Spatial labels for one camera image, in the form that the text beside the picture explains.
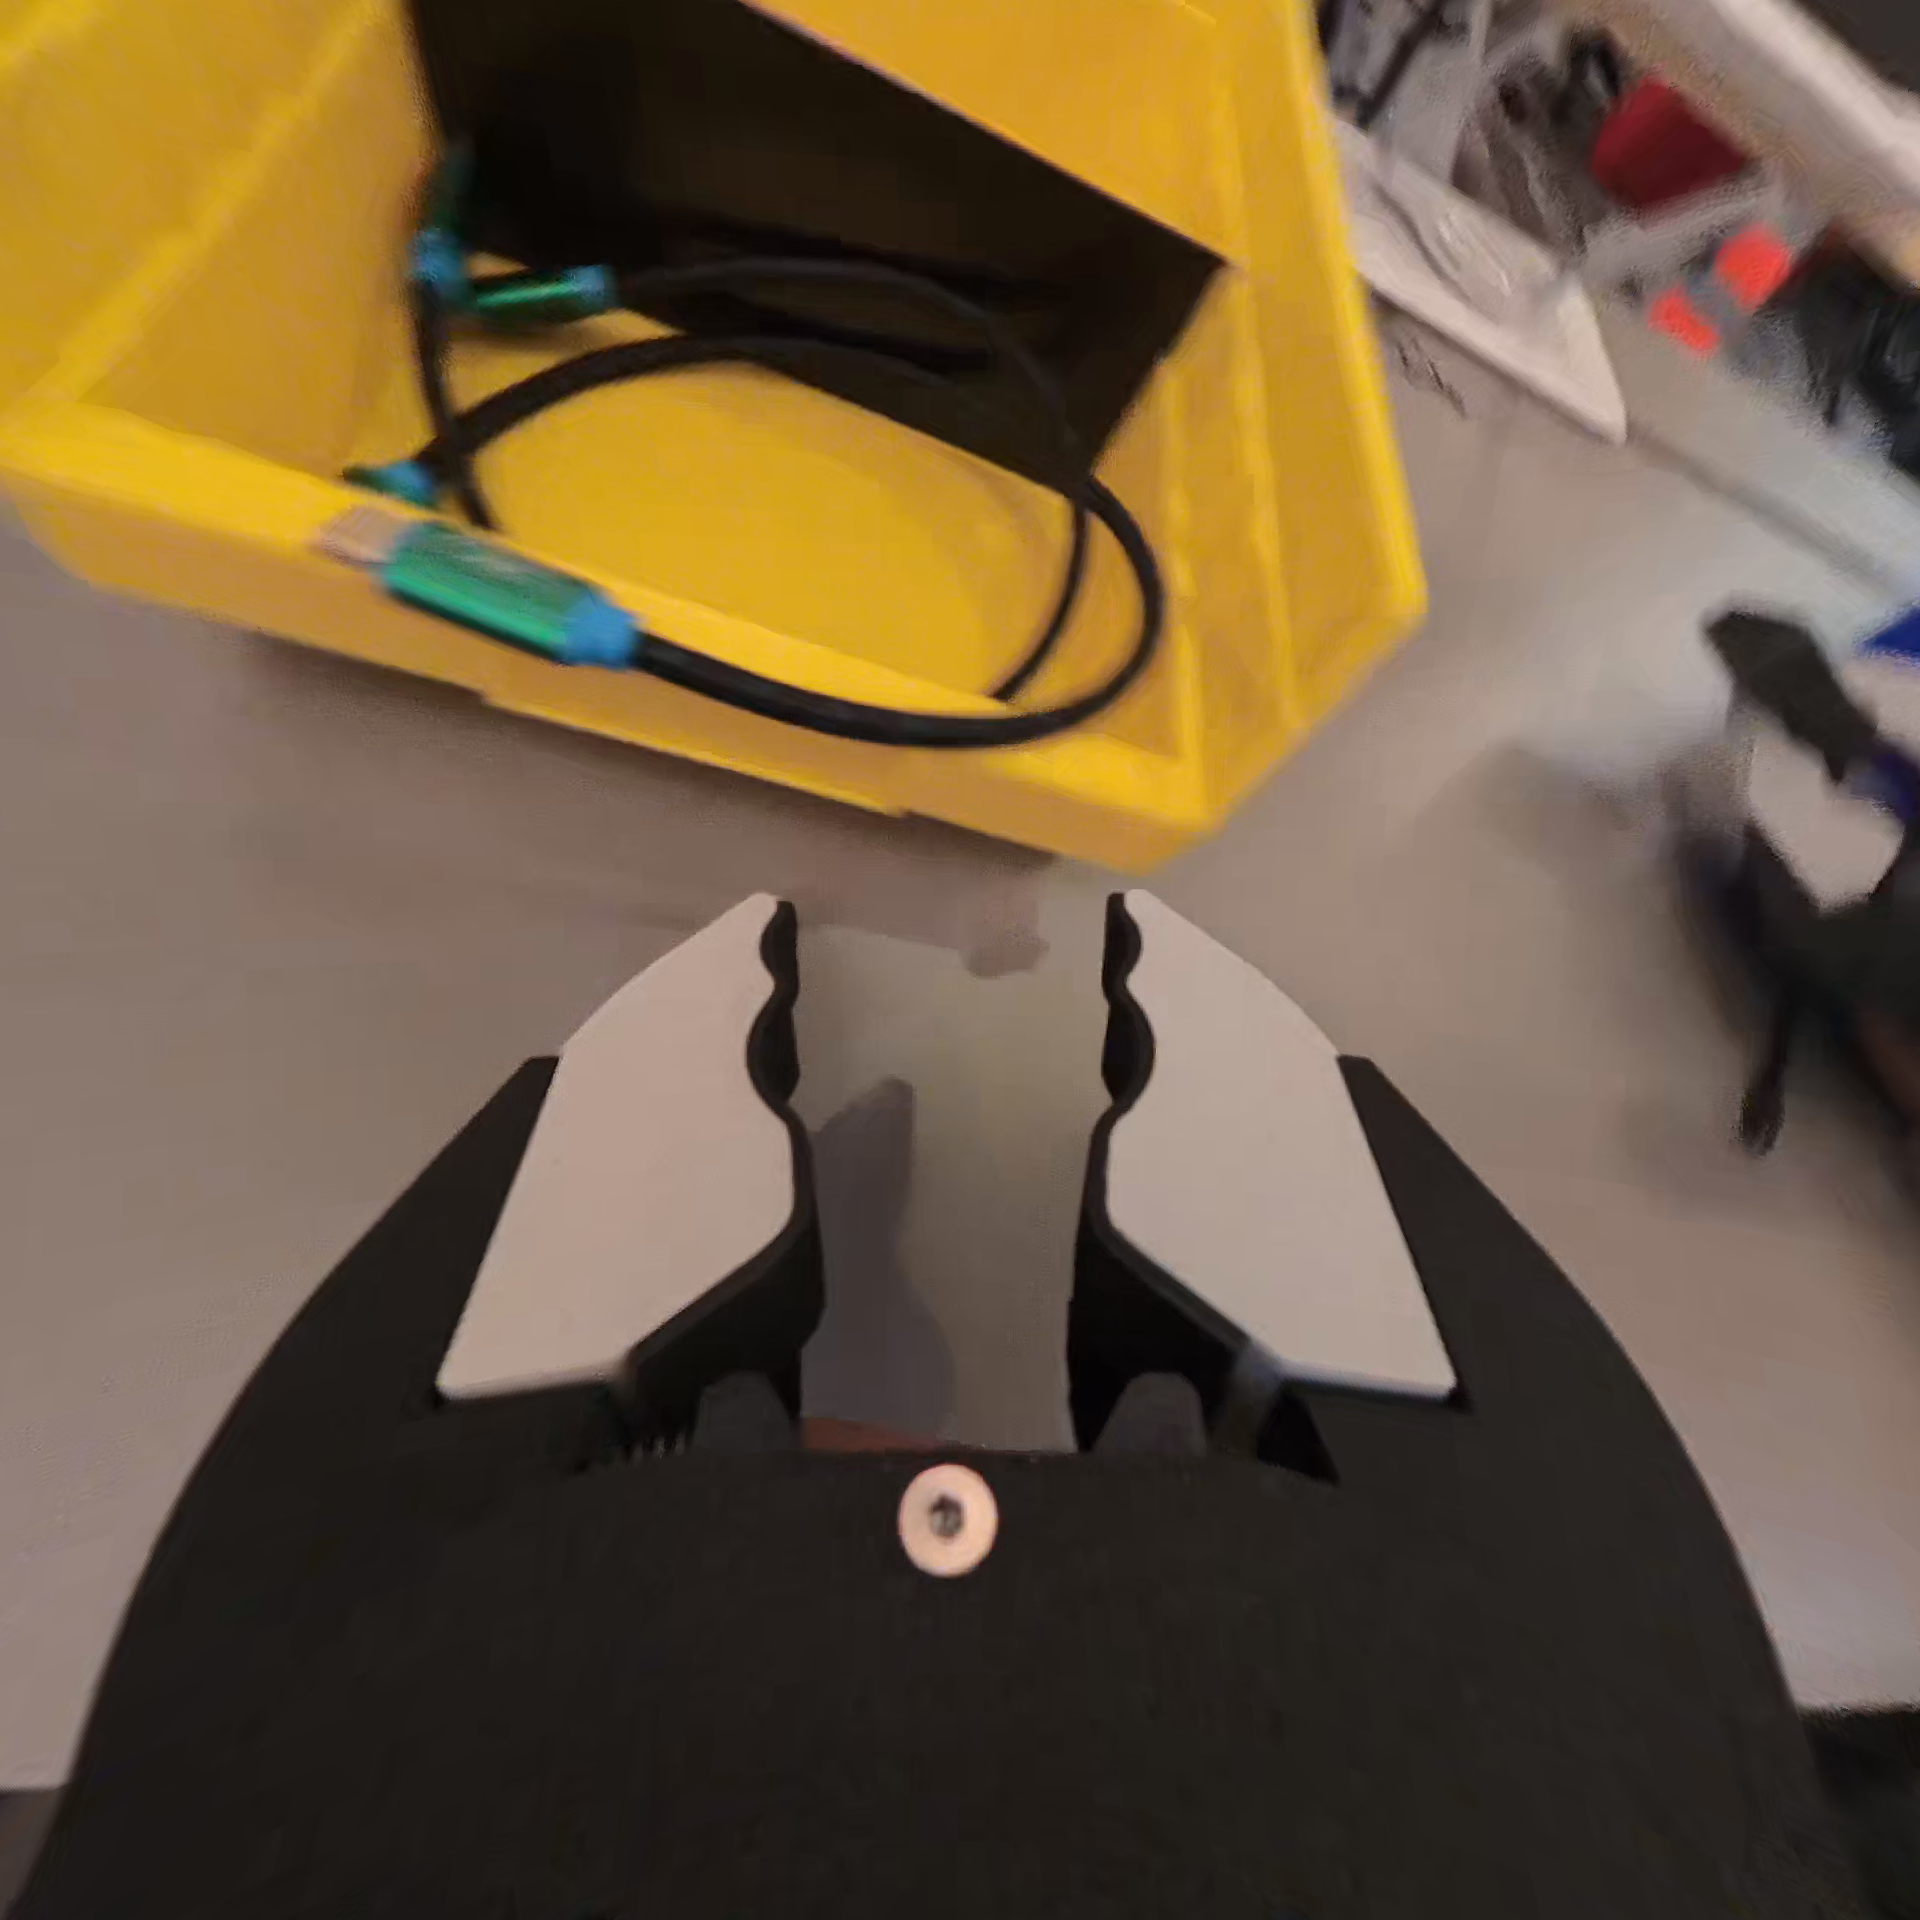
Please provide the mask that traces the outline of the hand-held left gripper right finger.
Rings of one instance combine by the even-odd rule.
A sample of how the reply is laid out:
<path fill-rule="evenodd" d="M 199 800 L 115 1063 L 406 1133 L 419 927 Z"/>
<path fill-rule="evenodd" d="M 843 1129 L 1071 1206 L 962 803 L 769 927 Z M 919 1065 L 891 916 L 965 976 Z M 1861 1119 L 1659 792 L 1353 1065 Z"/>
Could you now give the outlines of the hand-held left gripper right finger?
<path fill-rule="evenodd" d="M 1092 1453 L 1158 1379 L 1198 1452 L 1328 1453 L 1312 1396 L 1461 1409 L 1461 1375 L 1346 1055 L 1142 889 L 1105 902 L 1075 1226 L 1068 1420 Z"/>

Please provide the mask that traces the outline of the black braided cable green plugs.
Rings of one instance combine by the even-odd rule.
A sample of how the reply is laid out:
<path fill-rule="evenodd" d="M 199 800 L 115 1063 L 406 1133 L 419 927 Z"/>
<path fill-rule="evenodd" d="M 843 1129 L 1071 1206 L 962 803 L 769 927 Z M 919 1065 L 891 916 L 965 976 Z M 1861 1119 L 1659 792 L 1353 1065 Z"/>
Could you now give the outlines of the black braided cable green plugs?
<path fill-rule="evenodd" d="M 1002 680 L 996 699 L 1015 699 L 1066 635 L 1089 562 L 1089 523 L 1101 523 L 1111 535 L 1139 595 L 1139 632 L 1126 659 L 1101 686 L 1061 705 L 965 717 L 838 699 L 725 659 L 711 659 L 659 636 L 635 612 L 618 605 L 582 576 L 533 562 L 493 540 L 485 529 L 468 529 L 446 516 L 406 513 L 406 506 L 429 507 L 441 502 L 441 492 L 451 482 L 455 470 L 471 455 L 492 445 L 492 439 L 589 392 L 642 377 L 703 372 L 759 356 L 772 356 L 778 372 L 796 377 L 803 366 L 845 360 L 878 363 L 881 372 L 899 372 L 913 382 L 941 392 L 948 387 L 973 413 L 988 409 L 983 397 L 961 387 L 953 375 L 881 349 L 856 349 L 819 336 L 755 335 L 663 335 L 589 349 L 446 416 L 446 426 L 418 455 L 349 469 L 345 482 L 366 497 L 366 506 L 329 520 L 318 535 L 318 549 L 368 575 L 403 609 L 423 612 L 559 669 L 635 672 L 766 723 L 893 752 L 956 755 L 1036 745 L 1092 723 L 1136 686 L 1163 646 L 1166 587 L 1159 562 L 1136 516 L 1092 475 L 1066 403 L 1043 366 L 1016 339 L 999 339 L 993 353 L 1011 366 L 1021 382 L 1023 409 L 1031 413 L 1048 460 L 1046 482 L 1071 510 L 1068 565 L 1061 597 L 1043 636 L 1025 662 Z"/>
<path fill-rule="evenodd" d="M 749 315 L 749 319 L 741 327 L 735 327 L 735 332 L 725 332 L 725 327 L 699 332 L 696 327 L 696 332 L 676 332 L 676 335 L 695 335 L 695 336 L 745 336 L 745 335 L 755 335 L 755 336 L 819 336 L 819 339 L 829 339 L 829 343 L 851 343 L 856 349 L 881 349 L 881 350 L 888 350 L 888 353 L 899 353 L 906 360 L 913 360 L 918 366 L 953 375 L 956 382 L 961 382 L 962 372 L 973 372 L 978 366 L 1005 366 L 993 353 L 993 346 L 999 339 L 1016 339 L 1016 335 L 1005 323 L 999 323 L 999 316 L 993 316 L 983 306 L 973 306 L 971 299 L 962 299 L 948 285 L 942 285 L 932 277 L 922 277 L 922 275 L 909 275 L 898 266 L 868 263 L 868 260 L 825 260 L 825 257 L 815 260 L 815 257 L 806 257 L 806 253 L 772 253 L 772 257 L 711 260 L 711 263 L 695 263 L 695 266 L 656 266 L 656 267 L 632 272 L 632 275 L 619 275 L 618 267 L 612 267 L 606 263 L 599 263 L 599 266 L 592 263 L 592 266 L 569 266 L 569 267 L 551 267 L 551 272 L 516 267 L 516 272 L 509 272 L 509 275 L 481 275 L 481 277 L 473 277 L 468 272 L 468 257 L 466 257 L 466 246 L 463 246 L 459 235 L 446 222 L 446 213 L 458 207 L 458 199 L 459 199 L 463 189 L 466 189 L 466 156 L 463 153 L 449 153 L 446 162 L 441 165 L 433 182 L 432 182 L 432 189 L 429 189 L 429 220 L 415 230 L 411 250 L 409 250 L 409 306 L 411 306 L 411 327 L 415 327 L 415 369 L 418 369 L 419 397 L 423 397 L 429 426 L 432 426 L 429 439 L 446 426 L 446 416 L 459 413 L 459 409 L 451 405 L 449 392 L 446 392 L 442 349 L 446 349 L 446 326 L 449 323 L 473 323 L 482 332 L 485 327 L 488 332 L 505 332 L 505 327 L 509 332 L 525 332 L 525 327 L 539 327 L 539 326 L 599 319 L 599 316 L 615 315 L 615 312 L 635 312 L 636 315 L 639 309 L 656 306 L 659 299 L 671 299 L 671 297 L 728 297 Z M 799 289 L 829 289 L 829 292 L 845 292 L 849 289 L 849 292 L 868 292 L 868 295 L 883 295 L 883 297 L 893 297 L 893 299 L 909 299 L 913 306 L 938 312 L 938 315 L 961 323 L 962 327 L 979 335 L 983 353 L 965 356 L 965 353 L 941 350 L 932 360 L 926 360 L 922 353 L 906 349 L 898 336 L 888 336 L 883 332 L 835 327 L 835 326 L 825 326 L 825 323 L 791 323 L 791 319 L 782 319 L 775 312 L 762 312 L 759 306 L 745 299 L 745 292 L 756 289 L 759 282 L 793 282 Z M 471 455 L 468 463 L 455 470 L 451 482 L 442 486 L 441 502 L 433 502 L 429 507 L 419 507 L 419 510 L 426 510 L 426 516 L 446 516 L 449 523 L 459 523 L 459 525 L 468 525 L 473 532 L 493 535 L 496 523 L 493 523 L 492 507 L 488 507 L 488 502 L 485 502 L 485 497 L 478 486 L 478 455 Z M 1043 489 L 1055 492 L 1046 482 L 1046 466 L 1048 466 L 1048 460 L 1041 449 L 1041 482 L 1043 482 Z M 992 692 L 993 702 L 996 705 L 1015 702 L 1016 696 L 1015 699 L 996 699 L 999 686 L 993 686 L 993 692 Z"/>

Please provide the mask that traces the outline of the black bin divider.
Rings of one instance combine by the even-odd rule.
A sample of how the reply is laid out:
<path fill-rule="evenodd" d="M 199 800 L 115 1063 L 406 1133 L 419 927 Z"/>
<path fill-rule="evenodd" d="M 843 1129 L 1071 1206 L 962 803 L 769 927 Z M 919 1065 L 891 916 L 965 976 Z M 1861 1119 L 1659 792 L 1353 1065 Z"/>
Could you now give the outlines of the black bin divider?
<path fill-rule="evenodd" d="M 978 319 L 878 282 L 646 292 L 742 260 L 891 267 L 992 315 L 1095 460 L 1219 257 L 1102 189 L 832 52 L 755 2 L 411 2 L 429 96 L 468 149 L 459 235 L 533 275 L 606 267 L 695 336 L 1043 475 L 1041 400 Z"/>

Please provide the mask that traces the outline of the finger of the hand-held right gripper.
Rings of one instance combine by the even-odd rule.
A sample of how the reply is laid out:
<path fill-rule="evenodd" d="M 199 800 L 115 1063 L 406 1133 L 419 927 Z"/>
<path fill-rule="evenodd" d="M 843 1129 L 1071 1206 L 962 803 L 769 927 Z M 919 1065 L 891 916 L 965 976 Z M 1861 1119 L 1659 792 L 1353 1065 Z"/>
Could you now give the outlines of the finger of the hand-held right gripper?
<path fill-rule="evenodd" d="M 1909 832 L 1909 765 L 1881 755 L 1839 779 L 1808 745 L 1756 732 L 1746 756 L 1746 819 L 1822 913 L 1868 900 Z"/>

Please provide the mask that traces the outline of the white panel base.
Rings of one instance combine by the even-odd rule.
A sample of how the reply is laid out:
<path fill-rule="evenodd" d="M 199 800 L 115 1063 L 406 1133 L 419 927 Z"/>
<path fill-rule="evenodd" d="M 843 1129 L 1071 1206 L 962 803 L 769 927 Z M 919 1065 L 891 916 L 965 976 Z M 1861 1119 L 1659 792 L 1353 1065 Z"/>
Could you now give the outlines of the white panel base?
<path fill-rule="evenodd" d="M 1331 137 L 1362 285 L 1595 439 L 1623 445 L 1621 377 L 1572 266 L 1346 119 Z"/>

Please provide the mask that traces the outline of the yellow plastic bin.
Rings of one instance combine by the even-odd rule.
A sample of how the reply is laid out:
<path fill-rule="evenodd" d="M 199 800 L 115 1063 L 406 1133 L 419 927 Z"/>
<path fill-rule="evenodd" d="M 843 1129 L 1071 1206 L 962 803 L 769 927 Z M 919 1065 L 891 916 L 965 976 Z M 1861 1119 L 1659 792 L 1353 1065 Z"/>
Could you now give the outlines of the yellow plastic bin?
<path fill-rule="evenodd" d="M 618 669 L 559 669 L 385 597 L 318 535 L 432 433 L 409 250 L 449 153 L 411 2 L 3 6 L 3 492 L 103 587 L 539 717 L 1146 872 L 1215 832 L 1426 615 L 1352 263 L 1312 2 L 756 2 L 1219 257 L 1092 475 L 1163 572 L 1158 659 L 1079 729 L 893 752 Z M 446 222 L 459 235 L 459 207 Z M 468 272 L 519 266 L 473 250 Z M 468 409 L 636 312 L 446 326 Z M 1015 702 L 1068 507 L 772 366 L 589 392 L 478 455 L 511 550 L 711 659 L 992 717 L 1101 686 L 1139 595 L 1092 523 L 1066 636 Z"/>

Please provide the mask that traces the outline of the grey desk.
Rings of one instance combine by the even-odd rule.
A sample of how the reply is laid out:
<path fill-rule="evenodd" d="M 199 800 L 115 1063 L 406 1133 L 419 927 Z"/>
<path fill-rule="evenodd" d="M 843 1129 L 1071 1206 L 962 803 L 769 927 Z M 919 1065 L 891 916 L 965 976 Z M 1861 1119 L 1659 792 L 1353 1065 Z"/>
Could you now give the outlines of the grey desk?
<path fill-rule="evenodd" d="M 1696 620 L 1918 595 L 1909 497 L 1615 332 L 1598 443 L 1383 326 L 1428 622 L 1148 889 L 1372 1057 L 1616 1332 L 1795 1690 L 1918 1697 L 1918 1200 L 1746 1020 L 1663 843 Z M 1118 877 L 106 599 L 3 525 L 3 1787 L 61 1783 L 181 1479 L 312 1285 L 519 1065 L 756 892 L 843 1420 L 1048 1449 Z"/>

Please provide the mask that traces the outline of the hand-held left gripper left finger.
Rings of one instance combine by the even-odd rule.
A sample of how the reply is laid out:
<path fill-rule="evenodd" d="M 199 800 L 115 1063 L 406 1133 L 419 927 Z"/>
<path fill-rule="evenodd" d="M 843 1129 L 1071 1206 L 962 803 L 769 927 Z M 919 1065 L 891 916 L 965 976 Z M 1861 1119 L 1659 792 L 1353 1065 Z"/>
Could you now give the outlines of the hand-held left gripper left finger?
<path fill-rule="evenodd" d="M 741 1375 L 799 1412 L 825 1277 L 796 996 L 796 909 L 751 893 L 566 1039 L 438 1370 L 446 1402 L 603 1387 L 649 1449 Z"/>

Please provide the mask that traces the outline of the red storage bin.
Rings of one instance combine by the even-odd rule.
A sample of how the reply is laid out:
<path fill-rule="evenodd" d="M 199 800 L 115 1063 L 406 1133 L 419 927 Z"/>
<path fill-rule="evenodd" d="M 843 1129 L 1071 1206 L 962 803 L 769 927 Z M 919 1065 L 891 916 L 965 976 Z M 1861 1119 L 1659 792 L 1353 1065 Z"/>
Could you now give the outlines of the red storage bin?
<path fill-rule="evenodd" d="M 1633 80 L 1602 113 L 1589 149 L 1595 186 L 1648 213 L 1738 180 L 1751 160 L 1658 77 Z"/>

